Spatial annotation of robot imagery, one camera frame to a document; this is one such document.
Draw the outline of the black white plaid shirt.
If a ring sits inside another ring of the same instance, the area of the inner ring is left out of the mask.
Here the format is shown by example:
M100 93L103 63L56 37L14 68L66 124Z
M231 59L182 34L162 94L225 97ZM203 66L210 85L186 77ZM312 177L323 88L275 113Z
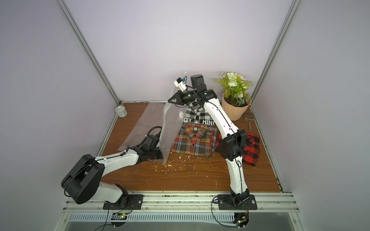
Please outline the black white plaid shirt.
M205 111L198 103L189 104L185 116L184 123L201 124L207 126L216 126L214 120L209 113Z

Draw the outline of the clear plastic vacuum bag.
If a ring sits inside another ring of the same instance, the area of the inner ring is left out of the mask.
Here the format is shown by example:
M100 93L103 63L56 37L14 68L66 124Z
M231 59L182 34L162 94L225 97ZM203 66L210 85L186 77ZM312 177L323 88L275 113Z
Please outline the clear plastic vacuum bag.
M148 103L143 114L118 150L124 151L127 146L138 145L150 129L160 126L161 129L154 129L151 133L161 132L158 147L163 156L162 162L165 164L169 158L174 140L183 125L187 108L187 106L176 106L168 102Z

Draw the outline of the multicolour plaid shirt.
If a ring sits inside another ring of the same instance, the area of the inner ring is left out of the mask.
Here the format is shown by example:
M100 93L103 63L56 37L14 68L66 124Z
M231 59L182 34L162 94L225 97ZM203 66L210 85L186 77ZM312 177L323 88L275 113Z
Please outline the multicolour plaid shirt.
M215 152L218 128L204 124L184 123L176 136L171 152L210 157Z

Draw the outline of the red black plaid shirt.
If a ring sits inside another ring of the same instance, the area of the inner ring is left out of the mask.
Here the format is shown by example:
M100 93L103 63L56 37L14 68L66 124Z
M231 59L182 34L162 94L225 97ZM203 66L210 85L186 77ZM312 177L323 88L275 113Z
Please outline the red black plaid shirt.
M243 162L256 166L260 157L260 138L248 133L245 148L243 150Z

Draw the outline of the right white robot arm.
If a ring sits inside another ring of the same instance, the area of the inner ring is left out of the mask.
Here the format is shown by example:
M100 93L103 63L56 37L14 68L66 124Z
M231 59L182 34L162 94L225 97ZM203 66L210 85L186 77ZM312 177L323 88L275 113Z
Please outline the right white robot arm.
M203 75L191 76L190 80L191 86L186 84L186 77L174 81L178 91L168 100L168 103L175 106L188 106L190 103L197 103L211 116L222 136L218 150L228 166L230 201L234 207L240 208L246 205L251 196L245 182L242 166L247 133L234 125L227 116L215 92L212 89L207 89Z

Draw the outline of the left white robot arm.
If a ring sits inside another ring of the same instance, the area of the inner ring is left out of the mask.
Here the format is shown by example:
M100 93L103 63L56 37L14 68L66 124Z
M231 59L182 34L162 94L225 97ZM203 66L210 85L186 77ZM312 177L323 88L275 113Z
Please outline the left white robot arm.
M107 184L102 178L111 172L142 162L163 159L159 147L160 135L146 135L137 146L123 152L93 157L82 156L61 181L66 196L78 205L88 201L104 201L104 209L125 208L129 204L128 192L118 184Z

